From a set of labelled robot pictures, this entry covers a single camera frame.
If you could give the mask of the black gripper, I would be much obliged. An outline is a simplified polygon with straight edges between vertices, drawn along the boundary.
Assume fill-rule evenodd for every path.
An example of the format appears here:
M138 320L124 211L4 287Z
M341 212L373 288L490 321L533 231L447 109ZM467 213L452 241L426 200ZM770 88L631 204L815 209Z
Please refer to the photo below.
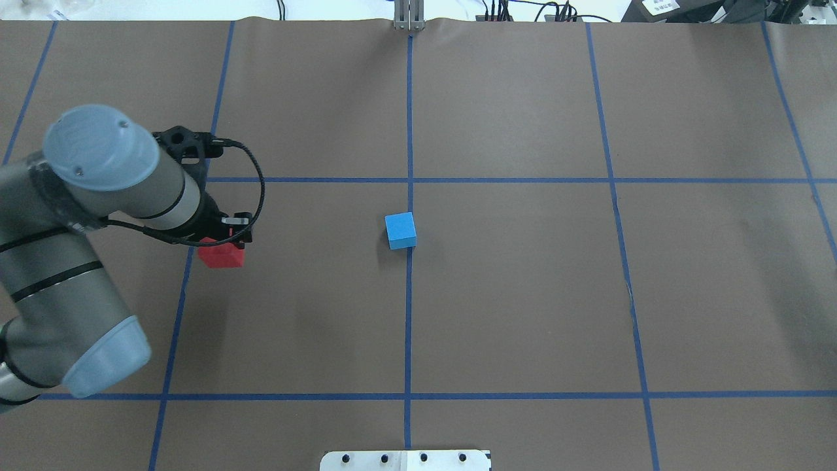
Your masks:
M222 212L209 193L203 192L195 213L186 221L186 240L200 243L204 239L224 241L236 249L245 250L253 241L254 213Z

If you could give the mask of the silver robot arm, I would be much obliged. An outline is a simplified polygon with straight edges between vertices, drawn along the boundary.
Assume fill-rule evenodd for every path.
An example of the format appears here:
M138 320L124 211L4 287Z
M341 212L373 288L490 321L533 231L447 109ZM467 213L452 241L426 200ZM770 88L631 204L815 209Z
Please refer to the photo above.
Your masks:
M205 162L228 147L257 173L254 212L228 215L206 191ZM18 311L2 325L2 412L55 387L93 396L150 360L90 233L121 227L172 245L242 248L264 185L253 152L236 140L183 126L147 131L110 105L63 113L39 150L2 167L2 287Z

